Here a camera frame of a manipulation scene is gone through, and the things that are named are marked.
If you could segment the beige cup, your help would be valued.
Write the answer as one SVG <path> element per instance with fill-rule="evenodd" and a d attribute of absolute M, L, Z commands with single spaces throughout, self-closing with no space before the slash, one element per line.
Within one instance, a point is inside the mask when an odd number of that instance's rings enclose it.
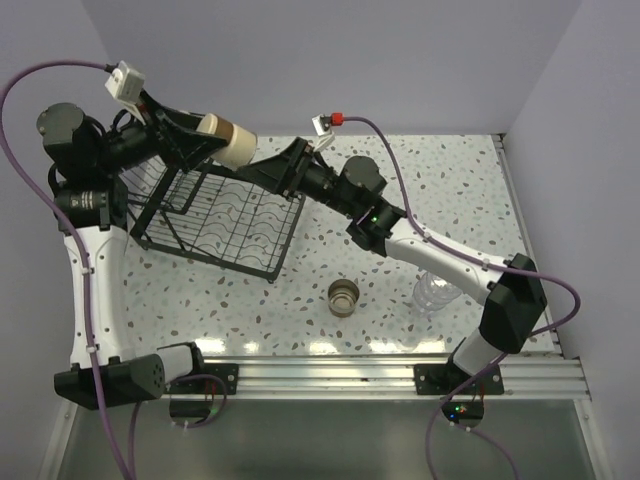
<path fill-rule="evenodd" d="M 222 138 L 226 142 L 210 158 L 232 171 L 249 165 L 256 154 L 257 136 L 253 132 L 215 114 L 206 114 L 196 131 Z"/>
<path fill-rule="evenodd" d="M 338 318 L 347 318 L 356 310 L 360 290 L 353 281 L 338 279 L 330 284 L 327 296 L 330 312 Z"/>

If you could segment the clear plastic cup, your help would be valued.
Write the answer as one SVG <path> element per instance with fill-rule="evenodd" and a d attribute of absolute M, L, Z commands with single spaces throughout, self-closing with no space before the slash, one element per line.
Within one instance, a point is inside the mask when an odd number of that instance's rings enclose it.
<path fill-rule="evenodd" d="M 425 292 L 434 297 L 455 299 L 462 294 L 460 288 L 432 273 L 425 275 L 423 285 Z"/>
<path fill-rule="evenodd" d="M 412 297 L 412 311 L 416 316 L 427 316 L 444 309 L 449 304 L 439 298 L 414 294 Z"/>
<path fill-rule="evenodd" d="M 461 290 L 444 280 L 419 282 L 414 290 L 414 299 L 425 309 L 443 308 L 462 294 Z"/>

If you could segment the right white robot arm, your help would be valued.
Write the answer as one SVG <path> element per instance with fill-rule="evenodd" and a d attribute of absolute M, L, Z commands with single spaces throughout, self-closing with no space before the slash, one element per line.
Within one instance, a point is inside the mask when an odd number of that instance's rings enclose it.
<path fill-rule="evenodd" d="M 302 194 L 342 214 L 362 250 L 432 273 L 482 306 L 479 326 L 447 361 L 445 379 L 454 391 L 470 391 L 489 364 L 520 352 L 547 307 L 531 258 L 488 255 L 420 225 L 384 198 L 386 180 L 369 157 L 352 156 L 335 171 L 297 138 L 277 155 L 240 167 L 238 174 L 272 194 Z"/>

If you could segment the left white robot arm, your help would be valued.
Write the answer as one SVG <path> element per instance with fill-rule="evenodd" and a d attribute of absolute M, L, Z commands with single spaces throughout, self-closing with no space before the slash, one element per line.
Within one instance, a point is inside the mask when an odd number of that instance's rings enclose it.
<path fill-rule="evenodd" d="M 53 162 L 49 186 L 74 297 L 70 367 L 55 374 L 54 390 L 88 410 L 156 400 L 174 383 L 197 392 L 208 379 L 194 342 L 139 354 L 129 337 L 122 285 L 129 191 L 121 175 L 153 157 L 188 171 L 228 140 L 199 131 L 203 115 L 165 107 L 146 92 L 120 113 L 130 120 L 105 128 L 78 106 L 58 103 L 37 119 Z"/>

